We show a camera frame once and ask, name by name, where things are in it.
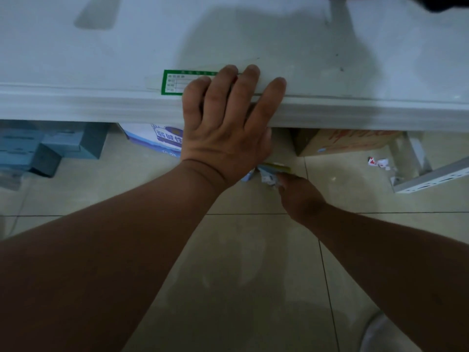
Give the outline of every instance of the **tile floor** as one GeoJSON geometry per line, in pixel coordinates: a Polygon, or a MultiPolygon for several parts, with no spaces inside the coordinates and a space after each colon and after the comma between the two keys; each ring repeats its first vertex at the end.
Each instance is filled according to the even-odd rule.
{"type": "MultiPolygon", "coordinates": [[[[388,157],[389,146],[303,159],[286,130],[273,140],[271,160],[308,177],[330,203],[469,243],[469,177],[393,194],[387,172],[366,165],[370,155],[388,157]]],[[[434,167],[469,155],[469,135],[425,133],[423,143],[434,167]]],[[[18,192],[0,189],[0,237],[133,188],[177,162],[113,128],[100,160],[64,159],[53,179],[31,176],[18,192]]],[[[220,196],[124,350],[355,352],[377,311],[257,176],[220,196]]]]}

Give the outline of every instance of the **label sticker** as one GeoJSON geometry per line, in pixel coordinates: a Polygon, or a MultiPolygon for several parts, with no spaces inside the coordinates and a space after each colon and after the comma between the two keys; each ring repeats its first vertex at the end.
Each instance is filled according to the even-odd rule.
{"type": "Polygon", "coordinates": [[[161,95],[181,96],[186,86],[192,80],[204,75],[213,79],[217,73],[203,70],[165,70],[161,85],[161,95]]]}

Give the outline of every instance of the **pinky finger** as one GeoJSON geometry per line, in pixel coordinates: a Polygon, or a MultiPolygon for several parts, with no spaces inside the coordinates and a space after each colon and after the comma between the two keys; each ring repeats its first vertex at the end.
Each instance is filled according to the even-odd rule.
{"type": "Polygon", "coordinates": [[[182,94],[182,112],[184,115],[184,128],[197,129],[202,123],[202,100],[211,83],[208,76],[201,76],[193,80],[184,89],[182,94]]]}

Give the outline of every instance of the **fingernail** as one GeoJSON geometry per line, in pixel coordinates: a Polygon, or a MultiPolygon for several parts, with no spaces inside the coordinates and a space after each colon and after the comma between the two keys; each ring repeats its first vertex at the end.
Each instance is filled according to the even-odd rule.
{"type": "Polygon", "coordinates": [[[234,70],[234,71],[238,72],[238,67],[236,65],[228,64],[226,67],[228,69],[231,69],[231,70],[234,70]]]}
{"type": "Polygon", "coordinates": [[[254,70],[255,72],[258,72],[258,73],[261,72],[261,70],[259,69],[259,67],[258,67],[257,65],[255,65],[255,64],[248,65],[248,69],[249,69],[249,70],[254,70]]]}
{"type": "Polygon", "coordinates": [[[282,77],[278,77],[277,78],[279,81],[281,81],[283,83],[283,85],[286,85],[287,84],[287,81],[285,80],[285,78],[282,78],[282,77]]]}

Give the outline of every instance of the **person's right hand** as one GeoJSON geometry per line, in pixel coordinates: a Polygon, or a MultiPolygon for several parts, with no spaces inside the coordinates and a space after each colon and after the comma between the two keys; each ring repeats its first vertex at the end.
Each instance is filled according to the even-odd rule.
{"type": "Polygon", "coordinates": [[[278,191],[282,205],[292,219],[300,224],[327,206],[324,197],[307,179],[287,173],[278,173],[278,191]]]}

